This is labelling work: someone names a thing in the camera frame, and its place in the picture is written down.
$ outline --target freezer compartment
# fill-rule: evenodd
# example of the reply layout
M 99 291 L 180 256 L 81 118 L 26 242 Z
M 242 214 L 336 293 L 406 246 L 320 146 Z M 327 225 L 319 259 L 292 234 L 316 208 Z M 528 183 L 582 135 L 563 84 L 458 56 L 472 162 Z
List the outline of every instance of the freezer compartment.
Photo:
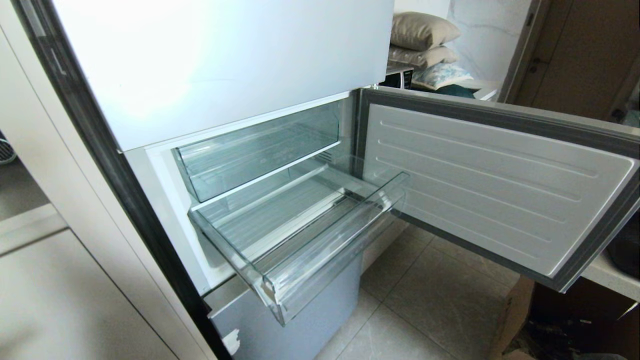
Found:
M 189 213 L 285 325 L 368 245 L 409 175 L 379 168 L 364 181 L 348 157 L 313 157 Z
M 330 102 L 176 148 L 187 189 L 204 202 L 337 144 L 342 106 Z

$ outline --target refrigerator door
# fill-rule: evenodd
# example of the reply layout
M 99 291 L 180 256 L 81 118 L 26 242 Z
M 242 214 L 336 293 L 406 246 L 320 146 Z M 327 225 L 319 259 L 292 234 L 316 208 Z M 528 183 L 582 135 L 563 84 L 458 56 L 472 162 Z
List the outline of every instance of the refrigerator door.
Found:
M 385 78 L 393 0 L 54 0 L 122 151 Z
M 638 207 L 640 129 L 362 90 L 356 155 L 411 175 L 403 217 L 565 291 Z

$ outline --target marble wall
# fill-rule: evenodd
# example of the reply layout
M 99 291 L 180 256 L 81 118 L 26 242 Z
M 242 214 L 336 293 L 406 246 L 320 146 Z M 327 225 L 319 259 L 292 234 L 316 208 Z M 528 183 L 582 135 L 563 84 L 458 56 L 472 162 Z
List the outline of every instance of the marble wall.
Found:
M 504 80 L 531 0 L 450 0 L 447 19 L 462 36 L 446 44 L 478 80 Z

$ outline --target tile floor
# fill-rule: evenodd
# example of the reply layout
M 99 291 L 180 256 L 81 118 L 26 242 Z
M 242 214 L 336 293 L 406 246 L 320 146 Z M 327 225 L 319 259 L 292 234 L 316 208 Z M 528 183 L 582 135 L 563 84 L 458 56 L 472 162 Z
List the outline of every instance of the tile floor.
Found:
M 316 360 L 485 359 L 517 280 L 410 226 L 362 275 L 356 309 Z

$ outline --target pillow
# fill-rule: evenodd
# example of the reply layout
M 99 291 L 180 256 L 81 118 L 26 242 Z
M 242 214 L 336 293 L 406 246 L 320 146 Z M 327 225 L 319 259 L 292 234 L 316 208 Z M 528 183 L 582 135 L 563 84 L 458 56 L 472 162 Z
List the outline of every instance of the pillow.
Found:
M 391 44 L 425 51 L 460 36 L 460 29 L 449 21 L 427 13 L 406 12 L 394 15 Z
M 427 51 L 414 51 L 402 47 L 389 47 L 389 61 L 413 65 L 417 68 L 431 67 L 437 63 L 458 61 L 458 55 L 446 46 L 438 46 Z
M 453 64 L 436 64 L 428 69 L 413 72 L 411 84 L 430 90 L 473 79 L 469 71 Z

